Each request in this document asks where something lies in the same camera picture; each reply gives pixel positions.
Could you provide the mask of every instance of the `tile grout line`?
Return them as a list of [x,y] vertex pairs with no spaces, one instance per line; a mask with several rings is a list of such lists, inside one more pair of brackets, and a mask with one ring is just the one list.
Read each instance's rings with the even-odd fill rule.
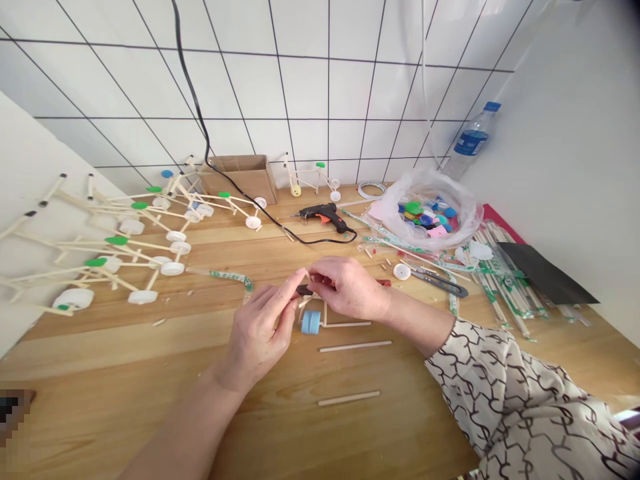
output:
[[[78,33],[80,34],[80,36],[85,40],[85,42],[87,42],[87,38],[84,36],[84,34],[81,32],[80,28],[78,28],[78,26],[75,24],[75,22],[73,21],[73,19],[71,18],[71,16],[68,14],[68,12],[65,10],[65,8],[62,6],[62,4],[60,3],[60,0],[55,0],[55,2],[58,4],[58,6],[60,6],[60,8],[62,9],[62,11],[64,12],[64,14],[67,16],[67,18],[69,19],[69,21],[71,22],[71,24],[74,26],[74,28],[76,30],[78,30]],[[126,94],[126,92],[124,91],[124,89],[122,88],[122,86],[118,83],[118,81],[115,79],[115,77],[113,76],[113,74],[111,73],[111,71],[107,68],[107,66],[105,65],[105,63],[102,61],[102,58],[100,58],[100,55],[98,55],[98,53],[95,51],[95,49],[89,45],[89,48],[91,49],[91,51],[93,52],[93,54],[95,55],[95,57],[98,59],[98,61],[100,62],[100,64],[102,64],[102,66],[104,67],[104,69],[107,71],[107,73],[109,74],[109,76],[111,77],[111,79],[113,80],[113,82],[118,86],[118,88],[120,89],[120,91],[122,92],[122,94],[125,96],[125,98],[129,101],[129,103],[131,104],[131,107],[135,110],[135,112],[140,116],[140,119],[145,123],[145,125],[147,126],[147,128],[149,129],[149,131],[151,132],[151,134],[155,137],[156,140],[158,140],[158,143],[160,144],[160,146],[162,146],[162,148],[164,149],[165,152],[167,152],[167,155],[169,156],[169,158],[175,163],[175,165],[180,169],[180,172],[182,172],[182,169],[180,168],[180,165],[178,165],[178,162],[175,161],[175,159],[173,158],[173,156],[169,153],[169,150],[167,150],[167,148],[164,146],[164,144],[160,141],[160,138],[158,138],[158,136],[155,134],[155,132],[153,131],[153,129],[151,128],[151,126],[148,124],[148,122],[143,118],[142,114],[140,113],[140,110],[138,110],[138,108],[133,104],[133,102],[131,101],[131,99],[129,98],[129,96]]]
[[[447,89],[445,90],[445,94],[442,97],[442,101],[440,102],[440,106],[438,106],[438,110],[435,113],[435,116],[433,117],[433,121],[431,122],[431,126],[429,128],[429,131],[427,132],[427,136],[425,137],[424,142],[422,142],[422,148],[420,148],[420,152],[418,153],[418,157],[420,156],[420,153],[422,153],[422,150],[424,150],[425,145],[427,143],[427,139],[429,138],[429,134],[431,133],[431,129],[433,128],[434,124],[435,124],[435,119],[438,118],[438,114],[440,113],[440,109],[442,108],[442,105],[445,102],[445,99],[447,98],[447,94],[449,92],[449,89],[451,88],[451,84],[453,83],[453,79],[455,78],[455,74],[458,72],[458,70],[460,69],[460,63],[462,62],[462,59],[465,57],[465,52],[467,51],[467,48],[469,46],[469,43],[471,42],[471,38],[473,37],[473,34],[475,32],[475,28],[478,26],[478,22],[480,22],[480,18],[482,18],[482,12],[484,12],[485,7],[487,6],[487,0],[485,0],[485,2],[482,4],[482,9],[480,10],[480,14],[478,14],[478,18],[476,18],[475,20],[475,24],[473,25],[473,30],[471,30],[471,34],[469,34],[469,38],[467,39],[467,43],[465,44],[465,48],[464,50],[462,50],[462,55],[460,55],[460,60],[458,60],[458,65],[455,68],[455,71],[453,72],[453,75],[451,76],[451,80],[449,81],[449,84],[447,86]],[[440,160],[440,162],[438,162],[438,168],[436,170],[440,170],[440,164],[442,163],[442,160]]]
[[327,176],[331,178],[329,174],[329,136],[331,129],[331,122],[329,118],[331,118],[331,112],[329,112],[330,107],[330,98],[331,98],[331,0],[327,0]]
[[[6,30],[4,30],[4,28],[2,28],[2,26],[1,26],[1,25],[0,25],[0,30],[2,30],[2,31],[5,33],[5,35],[8,37],[8,38],[7,38],[7,40],[11,40],[11,36],[10,36],[10,34],[9,34]],[[147,180],[147,178],[146,178],[146,177],[145,177],[145,176],[144,176],[144,175],[143,175],[143,174],[142,174],[142,173],[141,173],[141,172],[140,172],[136,167],[134,167],[134,166],[133,166],[133,164],[130,162],[130,160],[129,160],[128,158],[126,158],[126,157],[122,154],[122,152],[120,152],[120,150],[118,150],[118,148],[116,148],[116,146],[111,142],[111,140],[109,140],[109,139],[107,138],[107,136],[106,136],[104,133],[102,133],[102,130],[100,130],[100,129],[96,126],[96,124],[94,124],[94,122],[92,122],[92,121],[90,120],[90,118],[88,118],[88,117],[84,114],[84,112],[82,112],[82,110],[80,110],[80,108],[79,108],[79,107],[78,107],[78,106],[73,102],[73,100],[71,100],[71,98],[69,98],[69,96],[68,96],[68,95],[67,95],[67,94],[62,90],[62,88],[60,88],[60,87],[58,86],[58,84],[57,84],[56,82],[54,82],[54,81],[52,80],[52,78],[51,78],[50,76],[48,76],[48,74],[47,74],[47,73],[46,73],[46,72],[45,72],[45,71],[40,67],[40,65],[38,65],[38,64],[37,64],[37,62],[36,62],[34,59],[32,59],[32,58],[31,58],[31,56],[30,56],[30,55],[29,55],[29,54],[28,54],[28,53],[27,53],[27,52],[22,48],[22,46],[20,46],[20,44],[18,44],[18,42],[16,42],[16,41],[13,41],[13,43],[14,43],[14,45],[15,45],[16,47],[18,47],[18,49],[19,49],[19,50],[20,50],[20,51],[21,51],[21,52],[22,52],[22,53],[23,53],[23,54],[24,54],[24,55],[25,55],[25,56],[26,56],[26,57],[27,57],[27,58],[28,58],[28,59],[29,59],[29,60],[30,60],[34,65],[35,65],[35,67],[36,67],[38,70],[40,70],[40,72],[45,76],[45,78],[47,78],[47,80],[49,80],[49,81],[53,84],[53,86],[54,86],[54,87],[55,87],[55,88],[56,88],[56,89],[57,89],[57,90],[58,90],[58,91],[59,91],[59,92],[64,96],[64,98],[66,98],[66,99],[69,101],[69,103],[70,103],[70,104],[72,104],[72,106],[73,106],[76,110],[78,110],[78,112],[80,112],[80,114],[82,114],[82,115],[83,115],[82,117],[79,117],[79,118],[78,118],[78,120],[86,120],[86,121],[88,121],[88,122],[89,122],[89,124],[91,124],[91,126],[92,126],[93,128],[95,128],[95,129],[97,130],[97,132],[102,136],[102,138],[104,138],[104,139],[107,141],[107,143],[108,143],[108,144],[110,144],[110,146],[112,146],[112,148],[113,148],[114,150],[116,150],[116,152],[118,152],[118,154],[119,154],[122,158],[124,158],[124,160],[129,164],[129,165],[120,165],[120,166],[121,166],[121,167],[130,167],[130,168],[133,168],[133,169],[136,171],[136,173],[137,173],[138,175],[140,175],[140,176],[142,177],[142,179],[143,179],[145,182],[147,182],[147,183],[149,184],[149,186],[151,187],[151,186],[152,186],[152,185],[151,185],[151,182],[149,182],[149,180]]]
[[[218,42],[218,36],[215,34],[215,28],[213,28],[213,20],[211,18],[211,14],[209,13],[209,8],[207,7],[207,2],[202,0],[202,4],[205,6],[205,11],[207,12],[207,18],[209,19],[209,24],[211,26],[211,31],[213,32],[213,38],[215,39],[218,48],[220,48],[220,42]],[[225,67],[225,71],[227,72],[227,78],[229,79],[229,84],[231,86],[231,91],[233,92],[233,96],[235,98],[235,102],[238,104],[238,111],[240,112],[240,117],[242,118],[242,123],[245,126],[245,130],[247,131],[247,136],[249,138],[249,143],[251,144],[251,150],[253,150],[253,154],[255,155],[255,147],[253,146],[253,141],[251,140],[251,134],[249,133],[249,127],[247,126],[247,121],[245,120],[245,116],[242,113],[242,108],[240,107],[240,100],[238,100],[238,96],[235,93],[235,88],[233,86],[233,82],[231,81],[231,75],[229,74],[229,69],[227,68],[227,62],[225,61],[225,56],[220,52],[220,59],[222,60],[222,64]]]
[[[135,9],[138,12],[138,15],[140,15],[142,23],[145,24],[145,28],[149,32],[149,36],[151,37],[151,40],[153,41],[153,44],[157,48],[158,53],[160,54],[160,58],[162,58],[162,62],[164,62],[167,70],[169,71],[169,74],[170,74],[170,76],[171,76],[176,88],[178,89],[178,92],[180,92],[180,96],[182,96],[182,100],[184,100],[185,103],[187,104],[187,108],[189,109],[189,112],[191,113],[191,116],[193,117],[193,120],[194,120],[195,124],[198,126],[198,130],[200,130],[200,133],[202,133],[202,136],[204,138],[205,133],[202,131],[202,126],[200,126],[200,123],[195,118],[195,114],[193,113],[193,110],[191,110],[191,106],[190,106],[189,102],[187,101],[187,98],[185,97],[185,94],[180,89],[180,85],[178,85],[178,80],[175,79],[175,76],[173,75],[173,72],[169,68],[169,64],[167,63],[167,60],[166,60],[165,56],[162,54],[162,50],[160,50],[160,47],[158,47],[158,42],[156,42],[155,37],[153,36],[153,34],[151,32],[151,29],[149,28],[149,26],[147,24],[147,21],[145,20],[144,16],[142,15],[142,12],[140,11],[140,8],[138,8],[138,4],[135,2],[135,0],[131,0],[131,1],[133,2],[133,6],[135,7]],[[209,146],[209,149],[211,150],[211,153],[215,156],[215,153],[213,152],[213,149],[211,148],[211,146]]]
[[[188,117],[49,117],[46,115],[42,115],[42,116],[35,116],[33,117],[35,119],[42,119],[42,120],[74,120],[74,119],[84,119],[84,118],[89,118],[92,120],[140,120],[140,119],[146,119],[146,120],[178,120],[178,121],[190,121],[193,120],[192,118],[188,118]],[[242,118],[216,118],[216,117],[204,117],[204,120],[216,120],[216,121],[240,121],[242,120]],[[286,120],[286,118],[246,118],[245,120],[250,120],[250,121],[274,121],[274,120]],[[306,118],[306,119],[302,119],[302,118],[289,118],[289,120],[294,120],[294,121],[325,121],[325,120],[331,120],[331,121],[364,121],[365,119],[332,119],[332,118]],[[398,119],[377,119],[377,118],[370,118],[369,120],[371,121],[398,121]],[[416,121],[416,122],[420,122],[420,121],[427,121],[428,119],[403,119],[403,121]],[[435,122],[442,122],[442,123],[446,123],[446,122],[459,122],[459,121],[464,121],[463,119],[447,119],[447,120],[429,120],[429,121],[435,121]]]
[[[0,42],[8,41],[9,39],[0,38]],[[78,41],[64,41],[64,40],[35,40],[35,39],[15,39],[15,41],[25,42],[25,43],[52,43],[59,45],[86,45],[86,46],[94,46],[94,47],[112,47],[112,48],[126,48],[126,49],[140,49],[140,50],[168,50],[168,51],[177,51],[177,48],[173,47],[147,47],[144,45],[120,45],[117,43],[100,43],[100,42],[78,42]],[[200,52],[200,53],[229,53],[235,55],[255,55],[258,57],[282,57],[282,58],[298,58],[298,59],[314,59],[314,60],[336,60],[336,61],[350,61],[357,63],[383,63],[387,65],[408,65],[408,66],[419,66],[416,63],[408,63],[408,62],[398,62],[398,61],[388,61],[388,60],[366,60],[366,59],[350,59],[350,58],[334,58],[334,57],[315,57],[312,55],[290,55],[290,54],[274,54],[274,53],[261,53],[261,52],[243,52],[243,51],[232,51],[232,50],[208,50],[208,49],[193,49],[193,48],[183,48],[185,52]],[[456,67],[455,65],[436,65],[436,64],[425,64],[426,67],[431,68],[446,68],[446,69],[459,69],[459,70],[477,70],[477,71],[492,71],[490,68],[480,68],[480,67]],[[504,70],[504,69],[496,69],[495,71],[501,73],[514,73],[515,70]]]
[[282,80],[282,68],[280,67],[280,54],[278,54],[278,39],[275,36],[275,24],[273,22],[273,10],[271,9],[271,0],[269,2],[269,17],[271,18],[271,29],[273,30],[273,44],[275,46],[275,56],[278,60],[278,72],[280,73],[280,86],[282,87],[282,100],[285,103],[285,115],[287,117],[287,126],[289,128],[289,141],[291,142],[291,156],[293,157],[293,168],[298,172],[295,162],[295,150],[293,148],[293,136],[291,134],[291,123],[289,122],[289,110],[287,108],[287,96],[285,95],[285,82]]
[[[438,8],[438,0],[435,0],[435,5],[433,6],[433,11],[431,12],[431,18],[429,19],[429,26],[427,28],[427,32],[425,34],[425,37],[422,39],[422,50],[420,52],[420,55],[418,56],[418,65],[416,65],[415,70],[413,72],[413,79],[411,80],[411,86],[409,88],[409,93],[407,94],[407,101],[405,102],[405,108],[403,108],[402,110],[402,116],[400,116],[400,124],[398,124],[398,130],[395,132],[395,138],[393,139],[393,146],[391,147],[391,153],[389,154],[389,161],[387,162],[387,168],[385,168],[385,174],[382,177],[383,178],[383,182],[385,180],[385,178],[387,178],[387,170],[389,170],[389,164],[391,163],[391,157],[393,156],[393,150],[395,148],[395,143],[398,140],[398,134],[400,134],[400,128],[402,128],[402,122],[405,118],[405,112],[407,111],[407,105],[409,104],[409,99],[411,98],[411,90],[413,90],[413,84],[415,83],[415,76],[418,74],[418,69],[421,68],[420,62],[422,60],[422,62],[424,62],[424,47],[425,47],[425,43],[427,42],[427,38],[429,38],[429,32],[431,31],[431,25],[433,24],[433,18],[435,16],[435,11]],[[429,116],[427,115],[426,109],[425,109],[425,116],[427,117],[427,125],[429,124]],[[420,147],[420,151],[418,152],[418,156],[420,156],[420,153],[422,152],[422,147]],[[415,163],[413,164],[413,168],[415,168],[416,164],[418,163],[418,158],[416,157],[415,159]]]
[[[392,160],[402,160],[402,159],[412,159],[413,157],[392,157]],[[372,158],[363,158],[363,159],[357,159],[357,158],[352,158],[352,159],[332,159],[332,160],[327,160],[328,162],[333,162],[333,161],[364,161],[364,162],[368,162],[370,160],[386,160],[385,157],[372,157]],[[299,160],[299,161],[312,161],[315,162],[316,160]],[[280,160],[276,160],[276,161],[268,161],[267,163],[272,164],[272,163],[284,163],[284,161],[280,161]],[[95,169],[104,169],[104,168],[144,168],[144,167],[175,167],[175,165],[173,163],[160,163],[160,164],[153,164],[153,165],[100,165],[98,167],[93,167]]]
[[462,128],[464,128],[466,122],[469,121],[469,116],[471,114],[471,112],[473,111],[473,108],[475,107],[476,102],[478,102],[478,99],[480,98],[480,95],[482,95],[482,92],[485,90],[485,87],[487,86],[487,84],[489,83],[489,80],[491,79],[491,77],[493,76],[493,74],[495,72],[499,72],[499,73],[503,73],[500,70],[496,70],[496,67],[498,66],[498,63],[500,63],[500,60],[502,60],[502,56],[505,54],[505,52],[507,51],[507,48],[509,46],[509,44],[511,43],[511,40],[513,39],[513,37],[515,36],[516,32],[518,31],[518,28],[520,28],[520,24],[522,24],[522,20],[525,19],[525,16],[527,15],[527,12],[529,11],[529,9],[531,8],[531,5],[533,4],[533,0],[530,0],[529,5],[527,6],[527,9],[525,10],[525,12],[522,14],[522,17],[520,17],[520,21],[518,22],[518,24],[515,26],[513,33],[511,34],[511,36],[509,37],[509,40],[507,40],[507,44],[505,45],[505,48],[503,48],[502,53],[500,54],[500,56],[498,57],[498,60],[496,60],[495,65],[493,66],[491,73],[489,74],[489,76],[487,77],[487,80],[485,81],[484,85],[482,86],[482,88],[480,89],[480,92],[478,92],[478,96],[475,98],[473,104],[471,105],[471,108],[469,109],[469,111],[467,112],[467,116],[465,117],[465,120],[462,122],[462,125],[460,125],[460,128],[458,128],[458,131],[455,134],[455,137],[453,138],[453,140],[451,141],[451,144],[449,144],[449,148],[447,149],[447,151],[445,152],[445,156],[449,155],[449,152],[451,151],[451,148],[453,147],[453,144],[455,142],[455,139],[458,137],[458,135],[460,134],[460,131],[462,130]]
[[[367,134],[367,119],[369,118],[369,107],[371,106],[371,92],[373,90],[373,80],[375,79],[375,64],[378,60],[378,50],[380,48],[380,36],[382,36],[382,24],[385,20],[385,8],[387,7],[387,0],[384,0],[382,4],[382,15],[380,15],[380,29],[378,30],[378,42],[375,44],[375,57],[373,60],[373,72],[371,72],[371,85],[369,86],[369,101],[367,102],[367,114],[365,116],[365,126],[362,129],[362,142],[360,143],[360,156],[362,158],[362,150],[365,146],[365,135]],[[358,162],[358,170],[355,174],[355,182],[358,183],[358,177],[360,177],[360,162]]]

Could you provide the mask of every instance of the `black paper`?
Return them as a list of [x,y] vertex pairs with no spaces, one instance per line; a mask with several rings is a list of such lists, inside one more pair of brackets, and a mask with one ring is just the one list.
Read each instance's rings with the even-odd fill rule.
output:
[[544,258],[530,245],[498,242],[531,283],[556,305],[600,303],[578,282]]

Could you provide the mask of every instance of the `sleeve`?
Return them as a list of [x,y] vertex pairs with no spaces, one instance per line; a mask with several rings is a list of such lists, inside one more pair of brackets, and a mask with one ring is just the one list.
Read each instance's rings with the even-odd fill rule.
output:
[[608,406],[563,368],[522,352],[510,333],[456,319],[425,366],[480,456],[481,470],[502,474],[505,465],[520,465],[522,473],[544,465],[567,468],[571,477],[572,464],[584,467],[587,458],[607,473],[628,475],[640,467],[640,443]]

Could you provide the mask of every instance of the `wooden table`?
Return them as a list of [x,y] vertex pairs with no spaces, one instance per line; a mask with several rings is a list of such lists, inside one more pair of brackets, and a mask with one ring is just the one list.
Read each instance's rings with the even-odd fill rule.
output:
[[[359,199],[342,187],[343,202]],[[299,198],[279,192],[269,212],[306,240],[341,239],[331,226],[289,218],[300,208],[329,201],[303,189]],[[367,205],[347,207],[353,213]],[[267,220],[260,232],[244,216],[217,210],[187,230],[191,267],[246,274],[260,287],[280,284],[296,268],[324,255],[351,255],[376,278],[438,308],[444,292],[420,280],[395,280],[380,264],[348,245],[290,242]],[[352,219],[347,224],[358,228]],[[148,228],[142,241],[164,244]],[[151,271],[130,269],[124,278],[144,285]],[[461,316],[493,327],[491,308],[473,283]],[[113,479],[149,440],[208,364],[220,358],[243,286],[232,280],[183,274],[160,277],[158,300],[135,306],[127,292],[96,290],[94,304],[73,317],[44,315],[0,363],[2,384],[32,388],[38,396],[8,450],[14,466],[28,463],[32,479]],[[522,340],[530,353],[560,363],[582,388],[618,411],[640,405],[640,352],[590,309],[593,325],[528,322],[538,343]],[[332,322],[343,321],[329,312]],[[166,319],[162,325],[153,322]],[[211,477],[216,479],[447,479],[477,465],[439,386],[412,345],[380,325],[294,332],[289,351],[249,394],[222,442]],[[390,346],[319,353],[319,347],[393,340]],[[381,390],[377,398],[318,407],[320,399]]]

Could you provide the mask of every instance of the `black power cord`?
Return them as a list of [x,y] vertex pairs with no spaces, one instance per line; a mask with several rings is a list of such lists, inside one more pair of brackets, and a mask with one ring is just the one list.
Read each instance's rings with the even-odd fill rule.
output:
[[293,238],[295,238],[296,240],[298,240],[298,242],[300,243],[304,243],[305,245],[310,245],[312,243],[322,243],[325,241],[328,242],[332,242],[332,243],[351,243],[352,241],[354,241],[357,236],[358,233],[347,227],[347,231],[352,232],[353,233],[353,238],[351,238],[350,240],[333,240],[333,239],[322,239],[322,240],[314,240],[314,241],[305,241],[302,240],[302,238],[298,237],[294,232],[292,232],[291,230],[289,230],[288,228],[286,228],[284,225],[282,225],[280,222],[278,222],[278,220],[276,220],[275,218],[273,218],[272,216],[270,216],[270,214],[268,214],[268,212],[262,208],[262,206],[260,206],[260,204],[256,203],[254,199],[252,199],[250,196],[248,196],[245,192],[243,192],[240,187],[238,187],[238,185],[236,185],[236,183],[224,172],[218,170],[215,165],[213,165],[211,163],[211,161],[209,160],[209,146],[211,145],[211,141],[209,140],[209,132],[207,131],[207,126],[205,125],[205,121],[202,118],[202,111],[200,110],[200,103],[198,102],[198,97],[195,94],[195,90],[193,88],[193,84],[191,82],[191,78],[189,76],[189,72],[187,70],[187,64],[185,63],[185,56],[182,50],[182,35],[180,34],[180,13],[178,12],[178,5],[176,5],[175,0],[171,0],[172,4],[173,4],[173,13],[175,15],[175,42],[177,44],[177,48],[178,48],[178,56],[180,57],[180,65],[182,66],[182,72],[185,74],[185,78],[187,79],[187,84],[189,86],[189,90],[191,92],[191,96],[193,98],[193,103],[195,104],[195,110],[198,113],[198,121],[200,122],[200,125],[202,126],[202,131],[205,134],[205,139],[207,141],[207,147],[205,150],[205,163],[210,166],[214,171],[218,172],[220,175],[222,175],[224,178],[226,178],[227,180],[229,180],[231,182],[231,184],[236,188],[236,190],[238,190],[238,192],[240,192],[240,194],[242,194],[242,196],[248,200],[251,200],[258,208],[260,208],[260,210],[262,210],[262,212],[269,218],[269,220],[271,220],[272,222],[274,222],[276,225],[278,225],[278,227],[282,228],[282,230],[288,232]]

